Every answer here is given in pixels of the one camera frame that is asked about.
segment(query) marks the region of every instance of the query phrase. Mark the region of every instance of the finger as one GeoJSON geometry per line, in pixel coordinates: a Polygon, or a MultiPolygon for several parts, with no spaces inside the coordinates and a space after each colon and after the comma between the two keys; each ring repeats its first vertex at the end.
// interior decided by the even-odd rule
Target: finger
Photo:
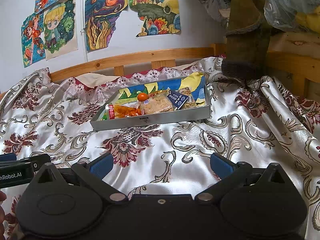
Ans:
{"type": "Polygon", "coordinates": [[[4,201],[6,199],[7,199],[7,195],[4,192],[0,191],[0,201],[4,201]]]}
{"type": "Polygon", "coordinates": [[[3,236],[3,234],[4,234],[4,225],[1,223],[0,224],[0,235],[3,236]]]}
{"type": "Polygon", "coordinates": [[[5,220],[4,210],[2,207],[0,207],[0,223],[2,224],[4,220],[5,220]]]}

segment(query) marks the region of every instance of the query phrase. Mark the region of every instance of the bedspread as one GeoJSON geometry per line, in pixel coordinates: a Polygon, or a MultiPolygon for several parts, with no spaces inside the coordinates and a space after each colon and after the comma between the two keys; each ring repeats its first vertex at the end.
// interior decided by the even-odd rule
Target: bedspread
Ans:
{"type": "MultiPolygon", "coordinates": [[[[320,105],[296,98],[276,78],[243,83],[221,73],[222,58],[206,58],[184,70],[163,68],[120,77],[89,88],[76,78],[51,83],[48,69],[12,87],[0,102],[0,152],[18,159],[48,153],[57,167],[89,162],[105,152],[114,168],[104,181],[127,194],[192,196],[219,181],[212,152],[234,163],[265,168],[278,162],[307,203],[306,239],[320,238],[320,105]],[[119,88],[205,73],[211,118],[96,132],[90,119],[119,88]]],[[[6,236],[15,205],[27,185],[2,189],[8,196],[6,236]]]]}

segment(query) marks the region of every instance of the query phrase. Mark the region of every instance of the white wall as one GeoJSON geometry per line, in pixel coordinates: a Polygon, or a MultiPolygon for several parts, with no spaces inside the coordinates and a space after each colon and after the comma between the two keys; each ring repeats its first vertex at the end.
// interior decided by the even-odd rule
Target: white wall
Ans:
{"type": "MultiPolygon", "coordinates": [[[[81,0],[76,1],[76,28],[79,49],[68,54],[41,60],[23,67],[21,52],[21,25],[34,12],[35,0],[0,0],[0,90],[4,92],[34,70],[48,67],[50,72],[86,62],[87,53],[81,34],[81,0]]],[[[130,8],[122,11],[116,21],[116,30],[108,48],[88,52],[88,60],[96,60],[138,51],[207,47],[223,42],[224,29],[208,16],[197,0],[179,0],[181,34],[135,37],[142,21],[130,8]]]]}

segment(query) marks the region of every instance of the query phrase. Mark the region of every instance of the bed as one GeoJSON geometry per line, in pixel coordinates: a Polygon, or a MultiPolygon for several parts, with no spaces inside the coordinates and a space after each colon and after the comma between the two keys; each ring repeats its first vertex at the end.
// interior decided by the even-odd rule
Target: bed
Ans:
{"type": "MultiPolygon", "coordinates": [[[[319,60],[269,51],[267,65],[292,73],[294,91],[274,77],[247,82],[221,73],[224,44],[139,52],[100,59],[54,73],[35,71],[0,101],[0,148],[25,158],[48,153],[58,167],[89,162],[110,151],[114,168],[104,181],[133,194],[195,195],[219,181],[210,169],[213,151],[253,167],[278,162],[308,206],[301,229],[320,236],[320,105],[303,96],[308,80],[320,82],[319,60]],[[177,59],[202,58],[176,66],[177,59]],[[152,69],[124,75],[124,66],[151,62],[152,69]],[[113,77],[90,74],[114,68],[113,77]],[[211,118],[139,128],[94,131],[90,119],[119,88],[205,73],[211,118]]],[[[8,196],[6,235],[16,225],[15,205],[27,185],[2,189],[8,196]]],[[[122,221],[123,227],[130,221],[122,221]]]]}

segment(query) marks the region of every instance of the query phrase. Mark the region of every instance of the box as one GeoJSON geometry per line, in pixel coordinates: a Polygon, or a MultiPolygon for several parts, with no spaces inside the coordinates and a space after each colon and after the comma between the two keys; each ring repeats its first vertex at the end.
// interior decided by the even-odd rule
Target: box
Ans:
{"type": "Polygon", "coordinates": [[[128,127],[148,126],[152,124],[174,123],[174,122],[183,122],[183,121],[210,118],[210,102],[211,101],[210,101],[210,95],[206,86],[204,86],[204,97],[205,97],[204,106],[198,106],[195,108],[184,109],[184,110],[176,110],[172,112],[146,114],[141,116],[132,116],[132,117],[119,118],[119,119],[99,121],[98,120],[99,116],[101,115],[102,112],[105,111],[106,104],[109,104],[112,101],[114,101],[116,97],[119,97],[119,91],[114,93],[109,98],[109,100],[99,109],[99,111],[95,114],[95,116],[91,119],[90,124],[92,125],[95,131],[113,130],[113,129],[128,128],[128,127]]]}

